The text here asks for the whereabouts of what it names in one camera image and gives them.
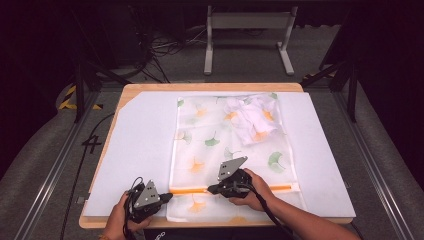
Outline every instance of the ginkgo leaf print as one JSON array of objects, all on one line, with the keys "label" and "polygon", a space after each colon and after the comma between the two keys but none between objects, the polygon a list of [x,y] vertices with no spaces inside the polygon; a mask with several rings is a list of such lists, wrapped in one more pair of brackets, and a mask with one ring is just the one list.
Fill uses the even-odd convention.
[{"label": "ginkgo leaf print", "polygon": [[203,117],[208,111],[206,108],[203,108],[201,105],[196,105],[196,117]]},{"label": "ginkgo leaf print", "polygon": [[190,212],[198,213],[206,207],[205,202],[196,202],[193,194],[191,195],[191,198],[193,199],[193,205],[188,209]]},{"label": "ginkgo leaf print", "polygon": [[216,97],[215,104],[218,104],[218,100],[221,99],[221,98],[227,98],[227,97],[226,96],[217,96]]},{"label": "ginkgo leaf print", "polygon": [[184,132],[184,137],[182,138],[184,141],[186,141],[186,143],[187,144],[190,144],[191,143],[191,139],[192,139],[192,137],[191,137],[191,132],[189,132],[189,131],[185,131]]},{"label": "ginkgo leaf print", "polygon": [[188,124],[188,125],[196,125],[196,123],[199,121],[199,119],[198,118],[195,118],[195,117],[193,117],[193,118],[189,118],[189,119],[187,119],[186,120],[186,124]]},{"label": "ginkgo leaf print", "polygon": [[274,98],[274,99],[278,99],[278,95],[274,92],[270,93],[269,96]]},{"label": "ginkgo leaf print", "polygon": [[285,167],[280,165],[280,158],[283,156],[280,152],[273,152],[271,156],[268,158],[268,166],[273,170],[274,172],[281,173],[285,169]]},{"label": "ginkgo leaf print", "polygon": [[184,99],[178,100],[177,107],[181,107],[182,105],[184,105]]},{"label": "ginkgo leaf print", "polygon": [[233,117],[237,116],[237,112],[230,112],[229,114],[227,114],[224,118],[224,120],[231,120],[233,119]]},{"label": "ginkgo leaf print", "polygon": [[252,103],[252,99],[250,97],[243,99],[244,105],[249,105]]},{"label": "ginkgo leaf print", "polygon": [[184,131],[182,133],[182,136],[178,136],[176,138],[176,140],[184,140],[187,143],[187,145],[190,144],[191,143],[191,140],[192,140],[191,132]]},{"label": "ginkgo leaf print", "polygon": [[266,136],[268,136],[267,131],[256,132],[255,136],[253,136],[253,140],[256,142],[261,142],[266,138]]},{"label": "ginkgo leaf print", "polygon": [[231,218],[230,221],[228,221],[228,222],[240,224],[240,223],[246,223],[247,219],[245,217],[242,217],[242,216],[235,216],[235,217]]},{"label": "ginkgo leaf print", "polygon": [[216,131],[213,134],[213,138],[205,141],[206,146],[212,147],[212,146],[217,145],[220,142],[219,140],[215,139],[215,134],[216,134]]},{"label": "ginkgo leaf print", "polygon": [[225,150],[224,150],[225,160],[234,159],[234,154],[238,153],[238,152],[241,152],[241,151],[231,152],[230,149],[228,147],[226,147]]},{"label": "ginkgo leaf print", "polygon": [[193,164],[191,165],[190,172],[192,173],[200,172],[203,169],[204,165],[205,165],[204,163],[197,162],[196,157],[193,157]]},{"label": "ginkgo leaf print", "polygon": [[269,111],[263,109],[262,113],[264,114],[266,119],[270,120],[271,122],[274,121],[274,118],[272,117],[272,114]]}]

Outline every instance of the white stand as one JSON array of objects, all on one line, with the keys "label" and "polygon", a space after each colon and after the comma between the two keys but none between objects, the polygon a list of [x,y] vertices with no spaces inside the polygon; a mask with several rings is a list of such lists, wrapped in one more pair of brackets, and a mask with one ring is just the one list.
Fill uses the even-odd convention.
[{"label": "white stand", "polygon": [[212,7],[208,6],[207,17],[207,47],[205,58],[205,75],[212,74],[213,42],[212,29],[236,29],[236,28],[263,28],[284,29],[283,42],[277,42],[278,51],[283,60],[286,73],[293,75],[294,70],[287,54],[287,44],[296,18],[297,7],[291,12],[273,13],[212,13]]}]

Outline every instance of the green leaf print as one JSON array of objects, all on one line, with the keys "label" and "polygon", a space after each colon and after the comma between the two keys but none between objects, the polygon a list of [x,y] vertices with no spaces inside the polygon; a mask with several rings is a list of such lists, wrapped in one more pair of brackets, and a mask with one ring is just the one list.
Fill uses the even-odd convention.
[{"label": "green leaf print", "polygon": [[280,157],[283,156],[280,152],[273,152],[271,156],[268,158],[268,166],[273,170],[274,172],[281,173],[285,168],[280,165],[278,162],[280,160]]},{"label": "green leaf print", "polygon": [[184,99],[178,100],[177,106],[181,107],[182,105],[184,105]]},{"label": "green leaf print", "polygon": [[213,134],[213,138],[205,141],[206,146],[212,147],[217,145],[220,142],[219,140],[215,139],[215,134],[216,132]]},{"label": "green leaf print", "polygon": [[184,132],[183,140],[186,141],[187,144],[191,143],[191,139],[192,139],[191,132],[189,131]]},{"label": "green leaf print", "polygon": [[244,102],[244,105],[249,105],[252,103],[252,99],[250,97],[247,97],[243,100],[243,102]]},{"label": "green leaf print", "polygon": [[225,150],[224,150],[224,157],[225,157],[225,160],[231,160],[231,159],[234,159],[234,154],[235,154],[235,153],[238,153],[238,152],[241,152],[241,151],[230,152],[230,149],[229,149],[228,147],[226,147],[226,148],[225,148]]},{"label": "green leaf print", "polygon": [[216,97],[215,104],[218,104],[218,100],[221,99],[221,98],[227,98],[227,97],[226,96],[217,96]]},{"label": "green leaf print", "polygon": [[271,93],[269,96],[274,99],[278,99],[278,95],[276,93]]}]

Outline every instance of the hand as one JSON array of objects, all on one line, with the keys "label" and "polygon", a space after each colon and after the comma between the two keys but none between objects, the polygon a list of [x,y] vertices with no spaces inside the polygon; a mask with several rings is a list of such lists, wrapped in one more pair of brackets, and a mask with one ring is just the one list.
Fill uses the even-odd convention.
[{"label": "hand", "polygon": [[[276,198],[262,177],[256,175],[250,169],[245,168],[244,171],[252,177],[253,187],[255,187],[256,191],[265,199],[265,201],[269,202]],[[229,201],[235,205],[248,205],[254,210],[264,211],[261,203],[252,191],[250,191],[245,198],[230,198]]]},{"label": "hand", "polygon": [[[125,223],[125,201],[128,195],[125,192],[119,202],[113,207],[110,213],[109,219],[107,220],[106,227],[103,230],[103,235],[108,237],[110,240],[125,240],[123,227]],[[127,226],[132,232],[136,232],[140,229],[149,226],[152,221],[152,216],[146,218],[141,223],[137,224],[131,220],[128,221]]]}]

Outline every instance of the orange leaf print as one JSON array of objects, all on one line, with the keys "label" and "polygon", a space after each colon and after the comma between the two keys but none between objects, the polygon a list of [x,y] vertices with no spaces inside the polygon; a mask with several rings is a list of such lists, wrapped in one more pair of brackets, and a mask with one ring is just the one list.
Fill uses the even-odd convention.
[{"label": "orange leaf print", "polygon": [[198,212],[202,211],[206,207],[206,203],[205,202],[196,202],[194,200],[194,196],[191,195],[191,197],[193,199],[193,205],[188,209],[190,212],[198,213]]},{"label": "orange leaf print", "polygon": [[274,121],[274,118],[272,117],[271,113],[266,111],[266,110],[262,110],[264,116],[266,119],[270,120],[270,121]]},{"label": "orange leaf print", "polygon": [[230,223],[245,223],[247,219],[245,217],[236,216],[230,219]]},{"label": "orange leaf print", "polygon": [[256,135],[253,136],[253,140],[256,142],[260,142],[262,140],[264,140],[264,138],[268,136],[268,132],[264,131],[264,132],[256,132]]},{"label": "orange leaf print", "polygon": [[237,116],[236,112],[230,112],[227,116],[225,116],[224,120],[231,120],[235,116]]},{"label": "orange leaf print", "polygon": [[202,117],[208,111],[206,108],[199,108],[198,106],[196,106],[196,109],[197,109],[197,112],[196,112],[197,117]]},{"label": "orange leaf print", "polygon": [[204,165],[205,165],[204,163],[197,163],[196,158],[193,157],[193,165],[190,168],[190,172],[192,173],[200,172],[200,170],[202,170]]}]

